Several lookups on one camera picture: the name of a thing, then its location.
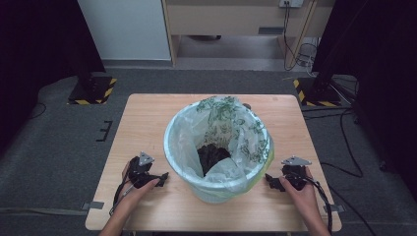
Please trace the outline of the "person's right hand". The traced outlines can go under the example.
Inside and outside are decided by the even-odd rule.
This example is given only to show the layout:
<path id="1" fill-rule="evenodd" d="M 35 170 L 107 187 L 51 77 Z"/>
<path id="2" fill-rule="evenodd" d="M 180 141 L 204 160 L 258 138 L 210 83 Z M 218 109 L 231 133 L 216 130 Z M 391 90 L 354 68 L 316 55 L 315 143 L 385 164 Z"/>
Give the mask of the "person's right hand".
<path id="1" fill-rule="evenodd" d="M 302 190 L 297 190 L 284 176 L 279 177 L 279 182 L 302 215 L 313 215 L 319 212 L 315 187 L 311 183 L 307 183 Z"/>

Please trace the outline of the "white wall socket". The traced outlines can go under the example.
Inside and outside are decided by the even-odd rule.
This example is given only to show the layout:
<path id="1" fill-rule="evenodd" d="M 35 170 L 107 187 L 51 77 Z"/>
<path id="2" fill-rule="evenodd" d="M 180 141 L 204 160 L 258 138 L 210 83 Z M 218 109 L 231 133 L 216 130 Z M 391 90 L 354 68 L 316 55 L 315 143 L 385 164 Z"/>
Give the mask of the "white wall socket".
<path id="1" fill-rule="evenodd" d="M 304 0 L 280 0 L 280 8 L 301 8 L 303 6 Z"/>

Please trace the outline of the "dark crumpled waste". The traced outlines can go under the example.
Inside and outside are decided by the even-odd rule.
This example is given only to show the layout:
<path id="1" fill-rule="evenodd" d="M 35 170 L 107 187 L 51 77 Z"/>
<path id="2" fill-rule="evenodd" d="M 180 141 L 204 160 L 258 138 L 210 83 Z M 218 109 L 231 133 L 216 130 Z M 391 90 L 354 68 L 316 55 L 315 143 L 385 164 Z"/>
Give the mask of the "dark crumpled waste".
<path id="1" fill-rule="evenodd" d="M 197 153 L 200 165 L 202 166 L 203 176 L 206 176 L 207 173 L 221 160 L 231 157 L 231 154 L 226 148 L 217 147 L 214 144 L 200 147 L 197 150 Z"/>

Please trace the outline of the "black stand base striped tape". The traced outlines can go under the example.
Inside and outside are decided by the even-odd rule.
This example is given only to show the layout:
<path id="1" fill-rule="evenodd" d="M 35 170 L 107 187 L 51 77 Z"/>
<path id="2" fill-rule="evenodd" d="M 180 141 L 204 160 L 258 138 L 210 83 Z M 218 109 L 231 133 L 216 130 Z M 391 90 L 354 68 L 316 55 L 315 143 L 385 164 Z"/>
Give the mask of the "black stand base striped tape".
<path id="1" fill-rule="evenodd" d="M 293 81 L 299 101 L 304 106 L 327 106 L 335 107 L 341 105 L 338 93 L 327 86 L 321 88 L 315 85 L 313 78 L 298 78 Z"/>
<path id="2" fill-rule="evenodd" d="M 92 77 L 88 83 L 78 81 L 68 97 L 69 104 L 103 104 L 112 93 L 117 80 L 108 76 Z"/>

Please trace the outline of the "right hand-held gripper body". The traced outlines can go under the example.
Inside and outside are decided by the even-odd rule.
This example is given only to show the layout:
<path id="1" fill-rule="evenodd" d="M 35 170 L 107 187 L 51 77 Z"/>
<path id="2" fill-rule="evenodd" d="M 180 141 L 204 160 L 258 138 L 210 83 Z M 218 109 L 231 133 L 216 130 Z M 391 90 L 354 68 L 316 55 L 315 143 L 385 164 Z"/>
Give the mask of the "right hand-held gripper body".
<path id="1" fill-rule="evenodd" d="M 283 164 L 282 174 L 284 177 L 297 191 L 301 191 L 307 183 L 306 166 L 311 165 L 312 162 L 293 155 L 282 160 L 281 163 Z"/>

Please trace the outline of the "white panel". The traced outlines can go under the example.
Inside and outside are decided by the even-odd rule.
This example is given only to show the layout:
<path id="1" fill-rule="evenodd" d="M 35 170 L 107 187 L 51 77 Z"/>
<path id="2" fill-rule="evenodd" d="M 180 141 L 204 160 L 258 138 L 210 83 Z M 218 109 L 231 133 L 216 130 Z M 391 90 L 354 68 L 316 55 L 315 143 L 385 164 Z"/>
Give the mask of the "white panel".
<path id="1" fill-rule="evenodd" d="M 78 3 L 101 59 L 171 59 L 161 0 Z"/>

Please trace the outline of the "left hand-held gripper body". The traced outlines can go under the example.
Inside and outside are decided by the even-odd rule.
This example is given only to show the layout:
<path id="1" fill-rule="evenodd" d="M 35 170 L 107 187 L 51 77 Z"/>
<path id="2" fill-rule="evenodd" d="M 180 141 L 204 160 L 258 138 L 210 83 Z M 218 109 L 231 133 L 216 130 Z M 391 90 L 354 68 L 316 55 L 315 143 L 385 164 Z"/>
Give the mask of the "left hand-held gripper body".
<path id="1" fill-rule="evenodd" d="M 140 189 L 154 179 L 161 180 L 160 176 L 149 174 L 153 162 L 154 158 L 143 151 L 130 160 L 127 173 L 135 188 Z"/>

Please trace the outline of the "person's left hand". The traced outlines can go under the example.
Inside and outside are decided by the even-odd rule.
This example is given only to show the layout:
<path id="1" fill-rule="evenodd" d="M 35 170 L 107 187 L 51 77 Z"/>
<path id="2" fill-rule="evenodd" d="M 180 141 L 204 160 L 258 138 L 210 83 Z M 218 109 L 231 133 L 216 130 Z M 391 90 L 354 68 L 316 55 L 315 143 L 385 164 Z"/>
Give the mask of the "person's left hand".
<path id="1" fill-rule="evenodd" d="M 130 167 L 130 163 L 127 162 L 122 172 L 123 187 L 122 187 L 122 190 L 118 199 L 119 199 L 121 206 L 135 207 L 138 204 L 138 202 L 141 200 L 141 198 L 147 192 L 152 190 L 155 185 L 158 184 L 159 180 L 158 179 L 151 180 L 140 189 L 137 189 L 136 187 L 132 186 L 132 182 L 130 181 L 128 177 L 127 172 L 129 170 L 129 167 Z"/>

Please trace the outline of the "dark curtain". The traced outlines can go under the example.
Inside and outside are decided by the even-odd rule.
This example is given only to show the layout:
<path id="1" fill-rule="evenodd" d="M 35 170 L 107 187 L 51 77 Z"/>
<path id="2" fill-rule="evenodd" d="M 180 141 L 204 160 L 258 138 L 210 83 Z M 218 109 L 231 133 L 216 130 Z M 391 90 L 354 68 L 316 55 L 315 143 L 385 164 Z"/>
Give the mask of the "dark curtain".
<path id="1" fill-rule="evenodd" d="M 43 87 L 80 80 L 79 25 L 75 0 L 0 0 L 0 157 Z"/>
<path id="2" fill-rule="evenodd" d="M 317 73 L 361 0 L 336 0 L 313 70 Z M 417 201 L 417 0 L 369 0 L 333 75 L 359 82 L 355 100 L 381 158 Z"/>

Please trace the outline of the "grey desk label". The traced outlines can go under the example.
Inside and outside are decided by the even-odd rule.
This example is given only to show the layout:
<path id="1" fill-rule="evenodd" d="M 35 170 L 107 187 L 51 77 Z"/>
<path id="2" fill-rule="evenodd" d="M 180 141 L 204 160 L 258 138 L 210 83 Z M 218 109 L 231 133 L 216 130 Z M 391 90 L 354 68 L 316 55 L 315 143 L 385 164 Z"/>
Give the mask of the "grey desk label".
<path id="1" fill-rule="evenodd" d="M 284 27 L 259 27 L 258 35 L 280 35 L 284 32 Z"/>

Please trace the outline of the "black metal stand post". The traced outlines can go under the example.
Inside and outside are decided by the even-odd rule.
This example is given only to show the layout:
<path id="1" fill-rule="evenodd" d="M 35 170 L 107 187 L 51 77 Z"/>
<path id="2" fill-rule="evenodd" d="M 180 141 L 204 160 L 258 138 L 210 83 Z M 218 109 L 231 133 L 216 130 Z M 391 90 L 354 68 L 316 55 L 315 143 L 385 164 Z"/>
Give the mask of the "black metal stand post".
<path id="1" fill-rule="evenodd" d="M 79 0 L 75 0 L 75 2 L 77 4 L 80 17 L 80 38 L 78 40 L 80 81 L 86 92 L 90 94 L 98 94 L 99 84 L 92 72 L 102 72 L 104 68 L 82 8 L 79 4 Z"/>
<path id="2" fill-rule="evenodd" d="M 348 24 L 344 27 L 340 37 L 337 39 L 329 52 L 328 57 L 324 61 L 323 67 L 315 79 L 316 86 L 320 86 L 323 89 L 329 86 L 336 65 L 342 60 L 342 56 L 345 53 L 352 31 L 355 29 L 357 19 L 360 17 L 361 12 L 366 7 L 369 0 L 361 0 L 361 2 L 362 4 L 359 9 L 350 18 Z"/>

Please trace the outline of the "clear green-printed plastic bag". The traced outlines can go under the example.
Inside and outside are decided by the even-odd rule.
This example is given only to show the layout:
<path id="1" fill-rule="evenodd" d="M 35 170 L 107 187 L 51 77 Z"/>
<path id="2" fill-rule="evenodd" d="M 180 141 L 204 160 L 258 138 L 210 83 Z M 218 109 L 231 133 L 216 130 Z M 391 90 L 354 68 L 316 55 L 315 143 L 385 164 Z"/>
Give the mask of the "clear green-printed plastic bag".
<path id="1" fill-rule="evenodd" d="M 204 171 L 198 149 L 213 145 L 230 156 Z M 212 96 L 181 109 L 168 123 L 165 156 L 174 171 L 197 188 L 245 192 L 273 159 L 264 122 L 235 96 Z"/>

